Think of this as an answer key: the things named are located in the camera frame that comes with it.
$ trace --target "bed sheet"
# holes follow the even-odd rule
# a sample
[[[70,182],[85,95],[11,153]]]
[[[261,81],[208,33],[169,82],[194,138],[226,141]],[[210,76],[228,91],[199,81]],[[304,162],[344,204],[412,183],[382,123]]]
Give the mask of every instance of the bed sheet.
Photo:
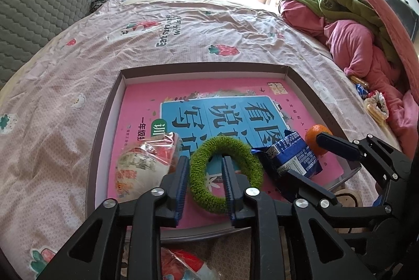
[[[289,65],[350,140],[371,133],[399,148],[367,115],[330,53],[265,5],[111,0],[54,38],[0,91],[0,114],[7,115],[0,134],[0,246],[24,280],[36,275],[38,251],[61,248],[85,219],[91,148],[119,71],[219,61]],[[347,185],[365,205],[377,196],[364,169]]]

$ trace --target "green hair tie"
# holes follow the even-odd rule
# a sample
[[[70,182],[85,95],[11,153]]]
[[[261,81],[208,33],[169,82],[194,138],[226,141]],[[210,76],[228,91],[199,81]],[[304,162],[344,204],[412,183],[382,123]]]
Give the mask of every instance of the green hair tie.
[[[212,195],[205,186],[207,163],[215,154],[229,155],[237,162],[241,173],[249,179],[253,188],[262,185],[263,169],[259,159],[252,155],[250,147],[229,136],[216,136],[202,144],[191,157],[190,189],[195,202],[206,211],[221,214],[227,212],[225,198]]]

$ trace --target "pink blanket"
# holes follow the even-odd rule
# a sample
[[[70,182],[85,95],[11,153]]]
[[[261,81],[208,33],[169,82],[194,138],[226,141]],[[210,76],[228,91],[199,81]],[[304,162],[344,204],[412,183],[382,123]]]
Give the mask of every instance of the pink blanket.
[[[419,71],[418,57],[409,35],[388,4],[384,0],[367,1],[386,25],[403,62],[411,89],[405,94],[402,88],[397,88],[401,71],[392,66],[374,45],[374,35],[366,27],[352,20],[327,24],[308,7],[292,0],[283,1],[280,12],[287,24],[325,44],[347,76],[363,78],[372,90],[385,94],[390,111],[388,124],[399,139],[403,152],[413,158],[418,142],[419,77],[414,74],[414,71]]]

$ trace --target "orange fruit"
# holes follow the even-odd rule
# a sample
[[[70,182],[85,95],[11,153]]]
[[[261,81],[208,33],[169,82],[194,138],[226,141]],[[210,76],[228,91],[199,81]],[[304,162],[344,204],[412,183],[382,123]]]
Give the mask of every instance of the orange fruit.
[[[324,125],[317,124],[309,128],[309,130],[305,133],[305,138],[304,138],[305,144],[309,146],[311,151],[313,151],[317,157],[322,156],[327,152],[327,150],[324,150],[323,148],[318,146],[316,142],[316,137],[321,132],[332,134],[327,127],[325,127]]]

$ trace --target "screw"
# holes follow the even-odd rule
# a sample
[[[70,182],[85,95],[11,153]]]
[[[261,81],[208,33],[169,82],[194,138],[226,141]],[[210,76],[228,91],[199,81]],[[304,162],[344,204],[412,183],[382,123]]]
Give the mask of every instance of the screw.
[[[105,208],[108,208],[108,209],[113,208],[114,206],[116,206],[116,204],[117,204],[117,202],[115,200],[113,200],[112,198],[103,202],[103,206]]]
[[[295,205],[299,208],[307,208],[308,202],[303,198],[299,198],[298,200],[295,200]]]
[[[330,202],[326,199],[320,201],[320,207],[327,208],[330,205]]]
[[[247,188],[246,194],[248,194],[249,196],[257,196],[260,194],[260,191],[257,188]]]
[[[163,188],[154,188],[151,190],[151,194],[153,196],[161,196],[164,194],[164,189]]]

